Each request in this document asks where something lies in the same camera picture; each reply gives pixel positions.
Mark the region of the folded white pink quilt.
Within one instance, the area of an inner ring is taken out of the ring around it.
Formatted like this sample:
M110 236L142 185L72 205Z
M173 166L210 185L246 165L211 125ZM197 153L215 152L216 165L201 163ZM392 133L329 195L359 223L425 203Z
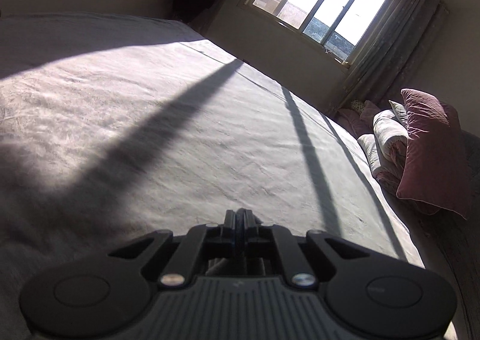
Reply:
M392 110L373 118L373 132L360 135L360 144L373 178L386 191L396 195L404 173L408 133Z

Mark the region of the grey pillow behind maroon pillow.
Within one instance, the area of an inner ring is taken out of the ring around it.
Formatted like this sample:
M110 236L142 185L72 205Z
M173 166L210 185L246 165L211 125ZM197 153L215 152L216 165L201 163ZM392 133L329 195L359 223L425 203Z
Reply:
M398 103L395 102L394 100L389 101L391 105L391 110L394 113L395 119L403 126L407 127L408 126L408 115L406 112L405 107Z

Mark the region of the maroon velvet pillow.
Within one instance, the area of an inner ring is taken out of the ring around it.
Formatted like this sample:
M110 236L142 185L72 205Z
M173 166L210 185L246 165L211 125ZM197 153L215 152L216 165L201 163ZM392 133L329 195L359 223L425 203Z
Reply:
M470 172L456 109L430 93L401 90L407 113L407 152L399 199L421 202L467 218Z

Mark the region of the grey bed sheet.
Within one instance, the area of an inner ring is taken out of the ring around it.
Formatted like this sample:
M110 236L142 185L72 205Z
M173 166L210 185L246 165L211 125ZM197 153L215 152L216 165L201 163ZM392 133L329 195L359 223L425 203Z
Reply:
M421 264L357 141L186 25L1 20L1 337L26 280L158 229L249 208Z

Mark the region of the pink bedding pile by curtain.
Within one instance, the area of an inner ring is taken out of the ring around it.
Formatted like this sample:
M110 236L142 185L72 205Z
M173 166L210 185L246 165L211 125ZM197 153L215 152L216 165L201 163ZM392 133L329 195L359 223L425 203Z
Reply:
M379 107L369 100L354 100L350 108L337 111L335 121L357 139L361 135L374 132L374 116L380 111Z

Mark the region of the grey patterned curtain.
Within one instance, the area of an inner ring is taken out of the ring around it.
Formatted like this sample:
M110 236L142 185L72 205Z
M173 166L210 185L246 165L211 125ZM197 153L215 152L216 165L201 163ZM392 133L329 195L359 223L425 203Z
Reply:
M449 15L443 0L400 0L326 109L334 117L353 100L385 105L411 80Z

